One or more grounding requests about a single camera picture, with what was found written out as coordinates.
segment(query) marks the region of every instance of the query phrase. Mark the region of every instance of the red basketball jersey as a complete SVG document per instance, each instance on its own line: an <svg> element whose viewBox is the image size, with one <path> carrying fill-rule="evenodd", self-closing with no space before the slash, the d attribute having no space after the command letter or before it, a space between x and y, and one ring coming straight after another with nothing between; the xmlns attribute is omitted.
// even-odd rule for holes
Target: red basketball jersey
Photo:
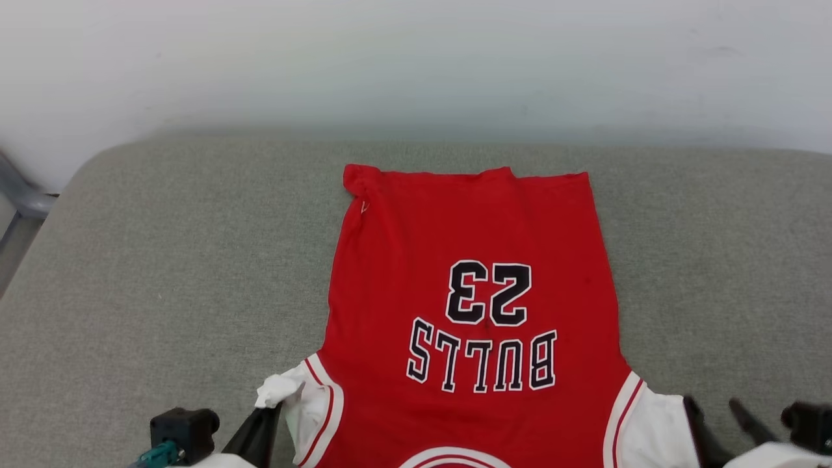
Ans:
<svg viewBox="0 0 832 468"><path fill-rule="evenodd" d="M295 464L698 466L618 344L586 173L349 165L323 347L286 375Z"/></svg>

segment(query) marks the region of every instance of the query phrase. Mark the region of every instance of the jersey logo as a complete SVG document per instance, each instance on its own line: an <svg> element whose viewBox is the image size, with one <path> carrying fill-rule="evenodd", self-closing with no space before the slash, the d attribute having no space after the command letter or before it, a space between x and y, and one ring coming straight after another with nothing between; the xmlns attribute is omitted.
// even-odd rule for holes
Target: jersey logo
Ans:
<svg viewBox="0 0 832 468"><path fill-rule="evenodd" d="M475 302L477 284L486 283L489 278L491 283L505 287L491 295L489 303ZM513 306L512 303L530 289L532 268L529 265L494 263L489 270L480 261L460 260L451 266L448 276L445 316L452 323L464 325L477 325L488 316L495 326L521 326L527 320L528 311L526 307ZM551 330L525 344L520 340L463 342L417 317L410 332L411 357L408 359L407 376L420 384L427 382L430 350L435 350L444 354L442 390L453 393L457 389L454 376L461 349L464 358L476 359L478 363L477 381L472 389L474 393L522 391L524 385L531 390L540 390L555 385L556 340L557 330ZM528 353L527 361L524 347ZM497 359L497 364L493 386L489 389L488 363L492 356ZM525 369L528 369L527 380L524 379Z"/></svg>
<svg viewBox="0 0 832 468"><path fill-rule="evenodd" d="M470 468L511 468L505 461L481 451L461 447L435 447L411 456L399 468L466 466Z"/></svg>

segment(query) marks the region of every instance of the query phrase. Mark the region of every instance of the white jersey trim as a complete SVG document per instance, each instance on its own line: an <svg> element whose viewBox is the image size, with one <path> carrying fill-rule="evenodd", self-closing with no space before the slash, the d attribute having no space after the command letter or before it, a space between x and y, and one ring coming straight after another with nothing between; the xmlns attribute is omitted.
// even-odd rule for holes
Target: white jersey trim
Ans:
<svg viewBox="0 0 832 468"><path fill-rule="evenodd" d="M607 422L607 429L604 432L603 459L604 468L620 468L618 461L619 443L621 428L626 423L631 409L636 405L644 381L630 371L630 375L624 380L624 385L618 391L615 403L610 411L610 419Z"/></svg>
<svg viewBox="0 0 832 468"><path fill-rule="evenodd" d="M411 456L399 468L431 468L449 463L470 468L512 468L496 456L459 447L436 447L419 452Z"/></svg>
<svg viewBox="0 0 832 468"><path fill-rule="evenodd" d="M298 450L295 453L293 463L303 468L314 468L324 456L326 448L335 436L341 416L344 413L344 391L336 384L321 364L317 354L309 356L304 361L309 368L310 375L314 382L327 389L328 410L324 423L315 435L312 444L305 450Z"/></svg>

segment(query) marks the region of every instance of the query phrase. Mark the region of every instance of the metal bar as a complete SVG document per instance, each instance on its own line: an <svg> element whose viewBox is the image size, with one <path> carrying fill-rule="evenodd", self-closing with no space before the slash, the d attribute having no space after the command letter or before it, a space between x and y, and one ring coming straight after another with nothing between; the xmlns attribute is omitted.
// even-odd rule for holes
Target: metal bar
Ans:
<svg viewBox="0 0 832 468"><path fill-rule="evenodd" d="M6 195L23 217L46 218L55 204L55 197L32 188L1 152L0 192Z"/></svg>

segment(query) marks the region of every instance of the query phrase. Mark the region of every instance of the gray fabric surface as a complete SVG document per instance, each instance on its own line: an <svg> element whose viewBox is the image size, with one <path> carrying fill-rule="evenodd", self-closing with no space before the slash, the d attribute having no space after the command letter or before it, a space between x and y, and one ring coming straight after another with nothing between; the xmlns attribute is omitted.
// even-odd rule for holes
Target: gray fabric surface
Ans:
<svg viewBox="0 0 832 468"><path fill-rule="evenodd" d="M832 157L149 142L79 171L0 302L0 465L125 466L173 406L215 409L222 447L263 378L322 342L347 162L589 171L622 349L654 391L698 397L735 451L729 397L773 427L832 398ZM281 425L274 466L291 456Z"/></svg>

